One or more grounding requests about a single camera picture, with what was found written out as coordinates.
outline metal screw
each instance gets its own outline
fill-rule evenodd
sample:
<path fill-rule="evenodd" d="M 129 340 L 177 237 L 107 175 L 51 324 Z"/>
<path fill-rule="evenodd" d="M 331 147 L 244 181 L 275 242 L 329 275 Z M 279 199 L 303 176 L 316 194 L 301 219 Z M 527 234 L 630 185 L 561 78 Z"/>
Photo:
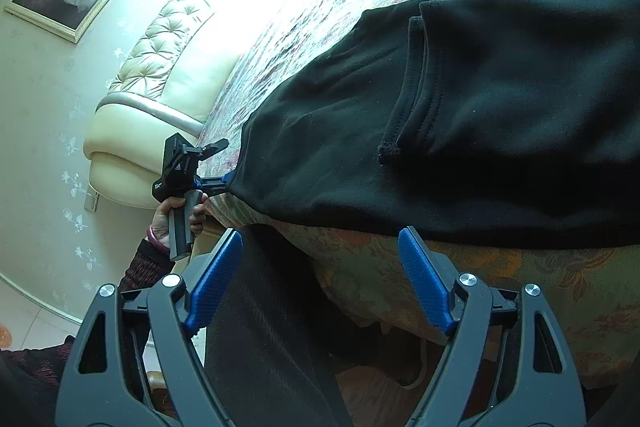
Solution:
<path fill-rule="evenodd" d="M 180 276 L 175 273 L 170 273 L 162 279 L 162 286 L 166 286 L 167 288 L 173 288 L 178 284 L 180 284 Z"/>
<path fill-rule="evenodd" d="M 116 286 L 113 284 L 105 284 L 100 288 L 100 295 L 103 297 L 110 297 L 113 295 L 114 291 L 116 291 Z"/>
<path fill-rule="evenodd" d="M 472 273 L 460 274 L 459 279 L 460 279 L 460 283 L 462 283 L 465 286 L 475 286 L 476 283 L 478 282 L 478 277 L 476 277 Z"/>
<path fill-rule="evenodd" d="M 529 283 L 524 286 L 524 291 L 526 291 L 532 297 L 537 297 L 538 295 L 540 295 L 540 286 L 538 286 L 537 284 Z"/>

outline red bracelet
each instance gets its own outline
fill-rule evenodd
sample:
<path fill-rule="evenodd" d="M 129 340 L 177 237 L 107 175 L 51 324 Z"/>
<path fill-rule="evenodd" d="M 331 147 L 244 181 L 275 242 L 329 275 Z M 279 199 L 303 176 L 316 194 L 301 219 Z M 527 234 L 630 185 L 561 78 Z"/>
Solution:
<path fill-rule="evenodd" d="M 171 249 L 169 247 L 166 247 L 165 245 L 160 243 L 160 240 L 156 237 L 154 229 L 151 225 L 149 225 L 149 228 L 146 229 L 146 238 L 154 247 L 158 248 L 158 250 L 160 250 L 162 253 L 171 253 Z"/>

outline floral bedspread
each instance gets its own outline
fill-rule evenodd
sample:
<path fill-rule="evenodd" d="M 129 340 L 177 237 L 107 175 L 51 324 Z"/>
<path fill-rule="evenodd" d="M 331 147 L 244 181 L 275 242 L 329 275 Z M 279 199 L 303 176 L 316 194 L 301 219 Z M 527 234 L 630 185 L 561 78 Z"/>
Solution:
<path fill-rule="evenodd" d="M 286 0 L 238 62 L 213 107 L 200 142 L 225 137 L 230 146 L 205 163 L 200 174 L 220 175 L 236 165 L 242 124 L 251 112 L 279 83 L 338 42 L 364 9 L 401 1 Z M 327 295 L 354 317 L 441 340 L 425 322 L 404 276 L 395 238 L 277 222 L 228 194 L 214 198 L 210 211 L 228 227 L 263 222 L 279 229 L 315 260 Z M 639 247 L 540 251 L 428 244 L 491 285 L 519 289 L 538 283 L 564 328 L 586 386 L 615 382 L 638 352 Z"/>

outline black clamp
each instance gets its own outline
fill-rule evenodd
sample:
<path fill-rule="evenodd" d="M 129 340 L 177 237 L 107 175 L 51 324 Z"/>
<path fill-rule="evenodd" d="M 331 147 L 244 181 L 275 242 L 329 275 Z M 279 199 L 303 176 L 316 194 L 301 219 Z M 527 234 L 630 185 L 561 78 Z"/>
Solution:
<path fill-rule="evenodd" d="M 162 175 L 154 182 L 152 194 L 161 203 L 170 196 L 185 198 L 184 206 L 169 211 L 170 260 L 180 261 L 191 254 L 195 237 L 191 232 L 191 209 L 202 193 L 217 196 L 226 192 L 226 176 L 200 178 L 198 165 L 229 146 L 226 139 L 204 147 L 194 147 L 179 133 L 164 142 Z"/>
<path fill-rule="evenodd" d="M 429 250 L 413 227 L 401 230 L 398 252 L 427 320 L 449 337 L 407 426 L 584 427 L 578 373 L 539 286 L 527 284 L 520 292 L 489 287 Z M 461 420 L 493 325 L 502 335 L 488 407 Z"/>
<path fill-rule="evenodd" d="M 65 365 L 56 425 L 234 427 L 191 337 L 210 324 L 241 255 L 241 235 L 229 229 L 181 275 L 129 292 L 101 286 Z M 149 331 L 180 420 L 158 412 L 151 401 L 142 359 Z"/>

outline blue handle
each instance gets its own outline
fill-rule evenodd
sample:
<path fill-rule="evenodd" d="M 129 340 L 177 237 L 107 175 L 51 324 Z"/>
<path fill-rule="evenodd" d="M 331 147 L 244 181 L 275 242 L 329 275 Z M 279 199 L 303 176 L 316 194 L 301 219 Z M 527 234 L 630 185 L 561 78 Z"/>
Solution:
<path fill-rule="evenodd" d="M 208 255 L 214 256 L 213 260 L 190 291 L 188 315 L 182 322 L 190 335 L 195 335 L 200 328 L 211 324 L 226 288 L 240 264 L 241 235 L 236 231 L 231 232 L 225 242 L 217 248 L 217 253 L 214 250 Z"/>
<path fill-rule="evenodd" d="M 450 312 L 449 290 L 429 260 L 429 249 L 409 229 L 402 229 L 398 253 L 427 321 L 448 335 L 456 323 Z"/>
<path fill-rule="evenodd" d="M 234 175 L 234 172 L 236 172 L 235 169 L 233 169 L 232 171 L 227 172 L 224 176 L 222 176 L 222 182 L 223 183 L 228 183 L 229 179 L 231 178 L 231 176 Z"/>

